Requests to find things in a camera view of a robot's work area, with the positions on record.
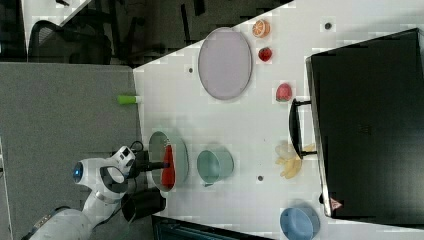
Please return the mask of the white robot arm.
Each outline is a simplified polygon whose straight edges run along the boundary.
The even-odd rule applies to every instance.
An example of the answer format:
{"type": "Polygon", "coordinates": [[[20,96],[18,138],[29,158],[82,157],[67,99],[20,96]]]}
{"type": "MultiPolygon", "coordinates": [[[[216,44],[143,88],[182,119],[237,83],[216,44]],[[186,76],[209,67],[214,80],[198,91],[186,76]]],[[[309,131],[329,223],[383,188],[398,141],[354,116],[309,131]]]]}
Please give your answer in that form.
{"type": "Polygon", "coordinates": [[[146,153],[121,147],[108,158],[89,158],[76,163],[74,183],[90,194],[81,210],[61,206],[42,217],[21,240],[88,240],[93,230],[121,212],[127,221],[164,209],[165,199],[156,187],[130,193],[129,181],[142,172],[168,170],[164,161],[151,162],[146,153]]]}

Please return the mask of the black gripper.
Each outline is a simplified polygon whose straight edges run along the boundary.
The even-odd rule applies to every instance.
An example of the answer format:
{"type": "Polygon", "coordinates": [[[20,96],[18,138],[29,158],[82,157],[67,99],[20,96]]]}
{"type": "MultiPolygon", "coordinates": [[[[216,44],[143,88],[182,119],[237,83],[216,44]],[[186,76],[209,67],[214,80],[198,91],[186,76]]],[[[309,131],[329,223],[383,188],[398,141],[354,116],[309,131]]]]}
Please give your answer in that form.
{"type": "Polygon", "coordinates": [[[147,151],[138,151],[135,153],[135,160],[130,168],[128,178],[137,178],[141,172],[152,171],[154,169],[169,168],[170,165],[170,163],[166,162],[150,162],[149,153],[147,151]]]}

